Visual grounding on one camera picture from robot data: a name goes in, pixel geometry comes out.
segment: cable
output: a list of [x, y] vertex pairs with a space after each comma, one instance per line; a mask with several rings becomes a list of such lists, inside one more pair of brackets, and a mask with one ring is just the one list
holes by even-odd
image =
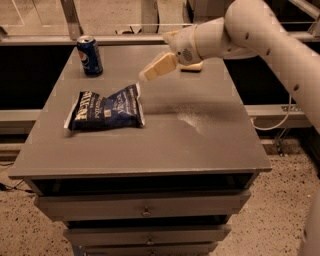
[[0, 164], [0, 166], [10, 166], [10, 165], [13, 165], [13, 164], [14, 164], [14, 162], [8, 163], [8, 164]]
[[263, 128], [263, 127], [258, 127], [258, 126], [255, 126], [254, 122], [253, 122], [253, 126], [255, 129], [257, 130], [260, 130], [260, 131], [270, 131], [270, 130], [273, 130], [273, 129], [276, 129], [278, 128], [280, 125], [282, 125], [285, 121], [287, 121], [289, 115], [290, 115], [290, 110], [291, 110], [291, 102], [292, 102], [292, 97], [291, 97], [291, 94], [289, 94], [289, 105], [288, 105], [288, 110], [287, 110], [287, 115], [283, 118], [283, 120], [278, 123], [277, 125], [275, 126], [272, 126], [272, 127], [266, 127], [266, 128]]

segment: gray cabinet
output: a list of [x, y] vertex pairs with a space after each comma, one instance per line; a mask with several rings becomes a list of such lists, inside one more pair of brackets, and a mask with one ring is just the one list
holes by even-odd
[[271, 169], [219, 59], [142, 86], [143, 128], [65, 132], [80, 90], [111, 95], [161, 51], [168, 47], [100, 47], [104, 72], [88, 78], [75, 50], [10, 169], [87, 255], [207, 255]]

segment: drawer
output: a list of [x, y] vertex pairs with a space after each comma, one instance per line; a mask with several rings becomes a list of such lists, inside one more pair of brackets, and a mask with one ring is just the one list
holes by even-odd
[[124, 247], [84, 247], [88, 256], [207, 256], [217, 247], [217, 243], [166, 245], [166, 246], [124, 246]]
[[39, 197], [35, 205], [53, 221], [173, 216], [232, 215], [250, 191], [172, 192], [95, 196]]
[[156, 246], [222, 241], [230, 230], [229, 225], [95, 228], [65, 230], [64, 236], [75, 246]]

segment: drawer handle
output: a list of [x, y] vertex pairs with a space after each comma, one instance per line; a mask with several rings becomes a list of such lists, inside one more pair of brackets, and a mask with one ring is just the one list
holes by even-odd
[[154, 242], [152, 241], [152, 239], [150, 238], [147, 243], [146, 243], [148, 246], [151, 246], [151, 245], [154, 245]]
[[149, 212], [148, 207], [145, 207], [145, 208], [144, 208], [144, 211], [141, 213], [141, 215], [142, 215], [143, 217], [150, 217], [150, 216], [151, 216], [151, 212]]

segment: soda can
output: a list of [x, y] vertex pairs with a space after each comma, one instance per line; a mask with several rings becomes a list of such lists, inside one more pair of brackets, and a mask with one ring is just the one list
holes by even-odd
[[81, 36], [77, 40], [77, 48], [82, 62], [84, 73], [87, 76], [99, 76], [103, 67], [97, 41], [93, 36]]

